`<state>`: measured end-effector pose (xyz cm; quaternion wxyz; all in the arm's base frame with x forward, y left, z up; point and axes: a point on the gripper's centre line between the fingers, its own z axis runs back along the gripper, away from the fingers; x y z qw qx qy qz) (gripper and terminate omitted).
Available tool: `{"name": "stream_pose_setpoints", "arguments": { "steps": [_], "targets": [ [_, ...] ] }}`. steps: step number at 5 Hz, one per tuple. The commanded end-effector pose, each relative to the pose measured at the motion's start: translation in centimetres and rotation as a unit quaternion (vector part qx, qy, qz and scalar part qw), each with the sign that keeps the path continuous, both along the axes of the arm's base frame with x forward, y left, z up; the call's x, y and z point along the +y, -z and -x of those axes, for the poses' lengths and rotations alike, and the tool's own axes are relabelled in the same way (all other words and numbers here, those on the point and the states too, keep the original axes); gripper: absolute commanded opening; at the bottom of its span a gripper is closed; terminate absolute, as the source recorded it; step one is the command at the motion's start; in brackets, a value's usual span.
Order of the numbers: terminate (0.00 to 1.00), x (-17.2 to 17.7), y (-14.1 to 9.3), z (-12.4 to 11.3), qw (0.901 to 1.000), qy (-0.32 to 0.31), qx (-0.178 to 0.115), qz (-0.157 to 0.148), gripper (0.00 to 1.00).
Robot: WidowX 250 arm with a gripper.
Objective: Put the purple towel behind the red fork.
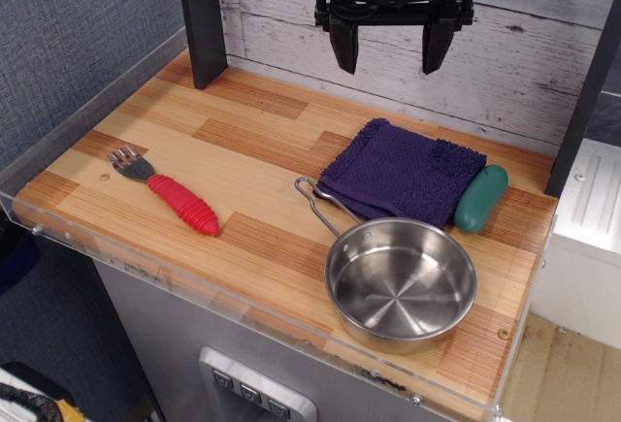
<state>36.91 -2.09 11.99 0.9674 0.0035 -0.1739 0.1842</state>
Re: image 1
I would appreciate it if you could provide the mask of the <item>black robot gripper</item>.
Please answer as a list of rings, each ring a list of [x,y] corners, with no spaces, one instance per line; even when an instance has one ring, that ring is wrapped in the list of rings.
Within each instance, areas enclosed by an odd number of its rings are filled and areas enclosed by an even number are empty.
[[[422,26],[422,72],[436,72],[454,33],[473,23],[474,0],[315,0],[317,26],[329,29],[339,67],[354,74],[358,26]]]

